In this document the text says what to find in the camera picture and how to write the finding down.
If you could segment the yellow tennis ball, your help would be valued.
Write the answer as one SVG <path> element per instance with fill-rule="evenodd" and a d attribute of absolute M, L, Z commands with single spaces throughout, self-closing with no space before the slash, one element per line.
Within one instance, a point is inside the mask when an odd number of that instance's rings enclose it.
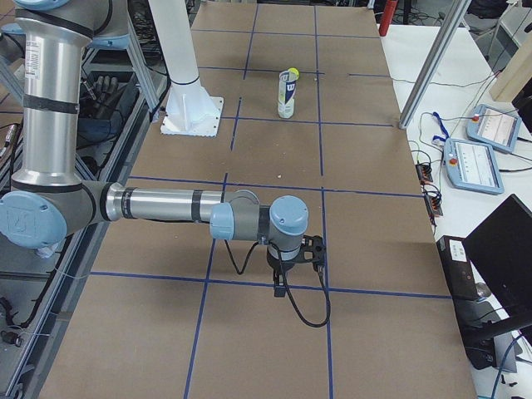
<path fill-rule="evenodd" d="M 294 80 L 297 80 L 297 79 L 299 78 L 300 73 L 299 73 L 299 71 L 298 71 L 297 68 L 295 68 L 295 67 L 290 67 L 290 68 L 288 69 L 288 71 L 290 72 L 290 74 L 291 74 L 291 76 L 293 77 Z"/>

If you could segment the clear tennis ball can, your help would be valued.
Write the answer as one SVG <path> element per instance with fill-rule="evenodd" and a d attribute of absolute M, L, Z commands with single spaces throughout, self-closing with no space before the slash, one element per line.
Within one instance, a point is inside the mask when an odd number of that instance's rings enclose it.
<path fill-rule="evenodd" d="M 288 70 L 279 73 L 278 82 L 278 115 L 288 119 L 294 113 L 294 97 L 296 93 L 296 83 Z"/>

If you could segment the lower orange terminal board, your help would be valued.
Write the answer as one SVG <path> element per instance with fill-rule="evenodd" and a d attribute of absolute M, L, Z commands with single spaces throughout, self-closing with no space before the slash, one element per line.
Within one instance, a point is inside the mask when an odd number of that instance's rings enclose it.
<path fill-rule="evenodd" d="M 441 208 L 441 194 L 439 192 L 426 191 L 424 193 L 424 200 L 430 218 L 441 217 L 443 215 L 443 210 Z"/>

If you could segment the orange terminal board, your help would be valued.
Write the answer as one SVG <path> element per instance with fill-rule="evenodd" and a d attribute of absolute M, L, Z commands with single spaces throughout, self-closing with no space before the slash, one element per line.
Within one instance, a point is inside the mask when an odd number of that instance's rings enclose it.
<path fill-rule="evenodd" d="M 421 184 L 428 184 L 433 182 L 432 168 L 430 164 L 418 163 L 416 164 L 416 173 Z"/>
<path fill-rule="evenodd" d="M 441 208 L 441 194 L 439 192 L 426 191 L 424 193 L 424 200 L 430 218 L 441 217 L 443 215 L 443 210 Z"/>

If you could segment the black computer box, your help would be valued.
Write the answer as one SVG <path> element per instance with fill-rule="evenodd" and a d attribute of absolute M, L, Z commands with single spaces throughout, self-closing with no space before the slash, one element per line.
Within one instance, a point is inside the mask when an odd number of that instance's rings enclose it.
<path fill-rule="evenodd" d="M 463 238 L 443 235 L 436 245 L 451 296 L 460 300 L 482 301 Z"/>

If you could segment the upper orange terminal board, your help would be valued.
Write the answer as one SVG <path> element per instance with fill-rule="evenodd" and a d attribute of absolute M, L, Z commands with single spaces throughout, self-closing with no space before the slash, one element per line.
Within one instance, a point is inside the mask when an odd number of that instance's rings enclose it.
<path fill-rule="evenodd" d="M 416 173 L 421 184 L 428 184 L 433 182 L 432 168 L 430 164 L 418 163 L 416 164 Z"/>

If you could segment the black monitor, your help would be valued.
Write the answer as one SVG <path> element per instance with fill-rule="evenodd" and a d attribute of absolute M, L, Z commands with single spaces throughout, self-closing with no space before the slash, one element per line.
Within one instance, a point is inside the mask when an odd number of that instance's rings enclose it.
<path fill-rule="evenodd" d="M 517 195 L 508 196 L 463 245 L 508 314 L 531 309 L 531 210 Z"/>

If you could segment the near teach pendant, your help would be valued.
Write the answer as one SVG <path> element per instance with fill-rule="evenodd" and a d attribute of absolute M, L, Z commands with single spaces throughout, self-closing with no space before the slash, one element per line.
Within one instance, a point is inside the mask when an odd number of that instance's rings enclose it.
<path fill-rule="evenodd" d="M 446 173 L 453 187 L 489 195 L 504 193 L 491 145 L 449 138 L 444 144 L 443 155 Z"/>

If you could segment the teach pendant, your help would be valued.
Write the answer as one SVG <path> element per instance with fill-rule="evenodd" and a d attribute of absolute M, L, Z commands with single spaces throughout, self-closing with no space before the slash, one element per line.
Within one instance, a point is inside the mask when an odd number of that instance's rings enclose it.
<path fill-rule="evenodd" d="M 453 187 L 489 195 L 504 193 L 491 145 L 449 138 L 444 144 L 443 155 L 446 173 Z"/>
<path fill-rule="evenodd" d="M 480 104 L 473 110 L 473 116 L 466 125 L 466 134 L 471 140 L 509 154 L 515 149 L 521 123 L 521 118 L 512 111 Z"/>

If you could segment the far teach pendant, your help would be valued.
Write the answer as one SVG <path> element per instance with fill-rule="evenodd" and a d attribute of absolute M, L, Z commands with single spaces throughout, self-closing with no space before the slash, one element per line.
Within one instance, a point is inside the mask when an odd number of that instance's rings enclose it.
<path fill-rule="evenodd" d="M 466 134 L 471 140 L 509 154 L 515 149 L 521 123 L 521 118 L 512 111 L 480 104 L 473 110 L 473 116 L 466 125 Z"/>

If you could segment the red cylinder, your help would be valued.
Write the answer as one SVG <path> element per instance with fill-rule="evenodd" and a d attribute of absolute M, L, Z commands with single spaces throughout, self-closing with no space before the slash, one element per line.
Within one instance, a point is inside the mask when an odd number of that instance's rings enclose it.
<path fill-rule="evenodd" d="M 379 25 L 379 35 L 380 37 L 385 37 L 387 35 L 388 29 L 390 25 L 392 24 L 392 19 L 394 17 L 396 8 L 397 8 L 397 0 L 387 0 L 383 13 L 382 18 Z"/>

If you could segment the wooden block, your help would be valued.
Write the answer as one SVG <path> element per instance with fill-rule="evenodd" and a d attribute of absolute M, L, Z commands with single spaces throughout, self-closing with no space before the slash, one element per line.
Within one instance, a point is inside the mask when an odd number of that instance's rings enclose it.
<path fill-rule="evenodd" d="M 497 76 L 495 84 L 490 88 L 490 95 L 494 101 L 512 102 L 531 79 L 531 41 L 529 33 L 525 43 Z"/>

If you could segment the white pedestal column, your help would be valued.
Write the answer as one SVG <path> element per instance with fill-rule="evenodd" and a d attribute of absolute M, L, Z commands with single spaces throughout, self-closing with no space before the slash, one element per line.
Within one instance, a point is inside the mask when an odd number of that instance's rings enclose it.
<path fill-rule="evenodd" d="M 171 83 L 161 132 L 216 136 L 224 99 L 211 96 L 200 81 L 185 2 L 154 0 L 149 5 Z"/>

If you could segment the aluminium frame post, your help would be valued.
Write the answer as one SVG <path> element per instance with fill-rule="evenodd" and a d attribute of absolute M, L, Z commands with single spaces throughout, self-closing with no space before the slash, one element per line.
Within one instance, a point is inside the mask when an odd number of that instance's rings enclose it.
<path fill-rule="evenodd" d="M 456 29 L 460 25 L 461 19 L 464 17 L 467 8 L 470 6 L 470 3 L 471 0 L 455 0 L 451 4 L 451 9 L 439 28 L 436 38 L 401 112 L 398 122 L 398 127 L 400 129 L 405 130 L 410 124 L 417 107 L 421 103 L 422 97 L 431 83 L 432 77 L 436 73 L 441 59 L 445 55 L 446 49 L 454 37 Z"/>

